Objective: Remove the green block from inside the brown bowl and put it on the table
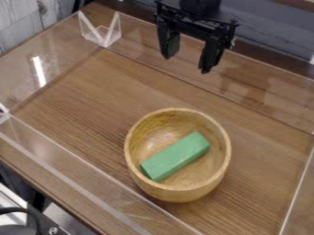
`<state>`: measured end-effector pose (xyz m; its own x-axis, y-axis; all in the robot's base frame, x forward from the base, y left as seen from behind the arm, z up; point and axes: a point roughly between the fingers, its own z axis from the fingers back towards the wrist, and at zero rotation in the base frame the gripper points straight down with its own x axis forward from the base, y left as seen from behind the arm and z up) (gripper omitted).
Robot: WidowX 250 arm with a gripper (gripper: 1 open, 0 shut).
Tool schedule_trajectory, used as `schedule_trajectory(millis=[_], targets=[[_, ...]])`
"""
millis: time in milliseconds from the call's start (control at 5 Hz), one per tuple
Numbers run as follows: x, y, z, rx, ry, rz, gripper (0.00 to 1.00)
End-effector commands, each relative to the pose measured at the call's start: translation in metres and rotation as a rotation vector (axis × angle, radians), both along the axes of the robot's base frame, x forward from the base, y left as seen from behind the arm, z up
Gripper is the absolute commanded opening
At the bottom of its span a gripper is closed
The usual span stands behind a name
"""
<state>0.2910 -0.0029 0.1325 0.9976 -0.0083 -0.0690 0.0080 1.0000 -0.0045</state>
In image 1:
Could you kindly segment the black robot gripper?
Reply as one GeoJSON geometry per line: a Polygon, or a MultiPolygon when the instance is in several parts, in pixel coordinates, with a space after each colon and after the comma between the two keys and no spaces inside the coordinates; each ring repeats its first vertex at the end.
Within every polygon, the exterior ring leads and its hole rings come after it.
{"type": "Polygon", "coordinates": [[[211,36],[205,42],[199,69],[210,73],[218,65],[225,48],[235,41],[239,22],[222,9],[222,0],[157,0],[157,34],[163,57],[170,59],[179,51],[181,33],[206,40],[219,28],[226,30],[223,38],[211,36]]]}

